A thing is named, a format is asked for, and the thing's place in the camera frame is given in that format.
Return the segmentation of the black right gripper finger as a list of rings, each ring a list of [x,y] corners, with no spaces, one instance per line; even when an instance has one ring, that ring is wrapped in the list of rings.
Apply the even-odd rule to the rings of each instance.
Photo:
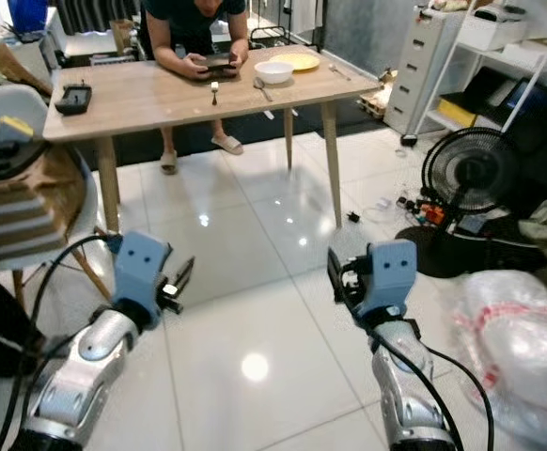
[[[328,279],[335,303],[348,303],[350,295],[345,284],[345,274],[350,270],[347,259],[337,256],[334,249],[328,249]]]

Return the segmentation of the man's right hand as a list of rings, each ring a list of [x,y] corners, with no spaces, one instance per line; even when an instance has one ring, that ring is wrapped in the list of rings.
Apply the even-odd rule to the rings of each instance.
[[[180,73],[188,79],[196,79],[197,81],[209,79],[211,70],[204,65],[205,61],[205,57],[200,54],[188,54],[180,61]]]

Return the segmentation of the man's left hand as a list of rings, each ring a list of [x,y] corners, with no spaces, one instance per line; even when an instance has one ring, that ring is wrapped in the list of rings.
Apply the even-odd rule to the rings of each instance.
[[[246,56],[230,53],[229,61],[227,61],[227,65],[222,68],[222,73],[229,78],[239,76],[244,61],[246,61]]]

